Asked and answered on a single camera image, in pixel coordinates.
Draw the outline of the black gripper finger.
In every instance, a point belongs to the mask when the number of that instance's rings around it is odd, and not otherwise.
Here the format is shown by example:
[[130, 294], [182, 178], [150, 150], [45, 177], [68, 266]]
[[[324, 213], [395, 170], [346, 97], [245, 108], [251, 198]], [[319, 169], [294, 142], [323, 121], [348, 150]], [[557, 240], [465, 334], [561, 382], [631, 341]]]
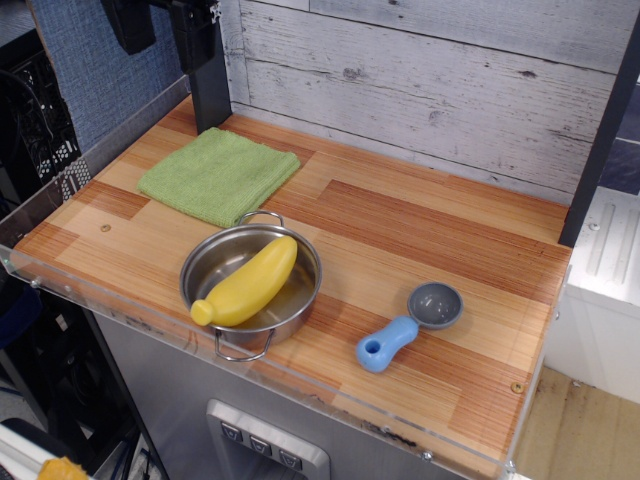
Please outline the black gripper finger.
[[219, 1], [172, 1], [174, 41], [184, 74], [192, 74], [215, 56]]
[[151, 9], [146, 1], [102, 0], [101, 5], [127, 54], [140, 53], [155, 43]]

